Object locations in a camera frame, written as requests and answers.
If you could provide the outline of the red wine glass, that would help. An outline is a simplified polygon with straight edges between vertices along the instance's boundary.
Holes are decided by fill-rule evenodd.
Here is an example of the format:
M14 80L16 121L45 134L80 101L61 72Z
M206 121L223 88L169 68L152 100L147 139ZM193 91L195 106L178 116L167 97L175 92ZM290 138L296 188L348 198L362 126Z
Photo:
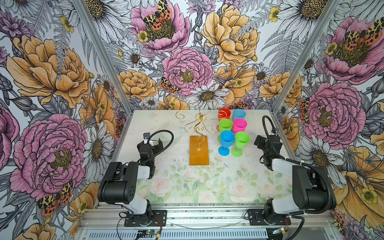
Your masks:
M231 118L231 111L226 108L219 109L218 111L218 119L230 119Z

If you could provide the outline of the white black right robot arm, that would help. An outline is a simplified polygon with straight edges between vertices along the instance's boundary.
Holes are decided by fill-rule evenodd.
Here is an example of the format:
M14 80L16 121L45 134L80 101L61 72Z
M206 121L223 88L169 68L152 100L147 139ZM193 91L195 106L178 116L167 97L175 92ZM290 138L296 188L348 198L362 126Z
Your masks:
M334 210L337 200L327 171L280 155L282 143L277 135L257 136L255 146L263 151L261 162L273 172L292 180L292 193L279 199L269 199L261 212L266 224L283 222L291 216L322 214Z

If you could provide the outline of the light blue wine glass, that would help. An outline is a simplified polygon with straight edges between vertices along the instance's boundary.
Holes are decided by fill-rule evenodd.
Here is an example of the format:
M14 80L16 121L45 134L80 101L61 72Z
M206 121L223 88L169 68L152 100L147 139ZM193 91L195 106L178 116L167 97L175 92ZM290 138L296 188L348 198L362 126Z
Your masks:
M233 111L233 115L232 115L232 120L236 120L236 119L245 119L246 117L246 112L242 109L236 109Z

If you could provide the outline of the pink wine glass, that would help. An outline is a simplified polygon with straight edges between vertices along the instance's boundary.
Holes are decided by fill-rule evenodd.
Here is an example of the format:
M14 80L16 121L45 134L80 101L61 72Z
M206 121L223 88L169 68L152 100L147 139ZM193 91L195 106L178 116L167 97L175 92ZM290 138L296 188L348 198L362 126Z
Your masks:
M233 122L233 132L244 132L248 126L248 122L245 119L237 118Z

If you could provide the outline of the green wine glass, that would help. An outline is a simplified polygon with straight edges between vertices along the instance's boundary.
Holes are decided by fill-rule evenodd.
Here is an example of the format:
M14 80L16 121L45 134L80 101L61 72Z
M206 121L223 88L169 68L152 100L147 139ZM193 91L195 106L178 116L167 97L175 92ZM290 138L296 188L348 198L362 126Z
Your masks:
M250 142L250 136L246 132L237 132L235 134L234 145L235 147L231 149L231 154L234 157L241 157L243 155L243 149Z
M219 136L217 138L218 141L221 139L221 133L224 131L231 131L233 127L233 122L229 119L221 119L219 121Z

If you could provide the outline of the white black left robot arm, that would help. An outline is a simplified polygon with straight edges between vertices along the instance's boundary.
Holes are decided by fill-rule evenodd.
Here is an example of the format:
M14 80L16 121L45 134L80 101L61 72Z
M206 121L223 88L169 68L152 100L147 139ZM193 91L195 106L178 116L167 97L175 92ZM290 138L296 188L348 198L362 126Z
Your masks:
M150 159L164 149L161 140L142 141L138 144L139 162L112 162L98 189L98 200L101 203L123 208L126 214L124 226L146 227L166 224L167 212L153 210L149 200L137 192L139 180L150 180L155 173L155 160Z

